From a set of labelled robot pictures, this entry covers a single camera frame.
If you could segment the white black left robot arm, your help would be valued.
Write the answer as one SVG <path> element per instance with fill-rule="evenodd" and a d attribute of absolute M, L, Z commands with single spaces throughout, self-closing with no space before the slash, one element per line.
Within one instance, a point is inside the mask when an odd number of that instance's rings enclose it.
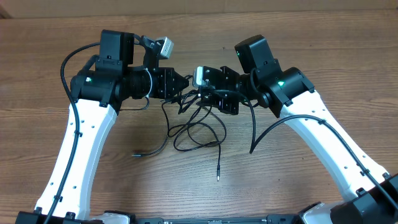
<path fill-rule="evenodd" d="M 169 100 L 188 86 L 172 68 L 159 66 L 174 47 L 168 37 L 152 40 L 103 30 L 99 52 L 63 87 L 70 100 L 68 125 L 49 182 L 33 212 L 18 223 L 134 223 L 131 213 L 90 215 L 93 181 L 106 138 L 124 100 Z"/>

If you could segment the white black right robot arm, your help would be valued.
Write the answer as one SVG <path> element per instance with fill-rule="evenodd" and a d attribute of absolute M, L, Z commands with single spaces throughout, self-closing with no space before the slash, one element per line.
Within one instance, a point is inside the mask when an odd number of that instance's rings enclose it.
<path fill-rule="evenodd" d="M 243 68 L 198 67 L 193 85 L 204 105 L 236 115 L 257 101 L 277 124 L 290 126 L 318 157 L 341 194 L 333 204 L 314 203 L 296 215 L 267 223 L 396 223 L 397 176 L 369 157 L 328 111 L 314 84 L 299 69 L 283 70 L 262 35 L 235 46 Z"/>

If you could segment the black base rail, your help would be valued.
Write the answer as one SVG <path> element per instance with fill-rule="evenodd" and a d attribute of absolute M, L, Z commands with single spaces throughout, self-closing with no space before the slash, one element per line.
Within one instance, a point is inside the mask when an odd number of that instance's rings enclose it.
<path fill-rule="evenodd" d="M 102 223 L 132 223 L 132 224 L 294 224 L 294 223 L 324 223 L 332 224 L 325 213 L 319 213 L 324 203 L 313 203 L 297 214 L 268 214 L 263 217 L 211 217 L 211 218 L 137 218 L 135 214 L 120 211 L 105 211 L 102 215 L 90 218 Z"/>

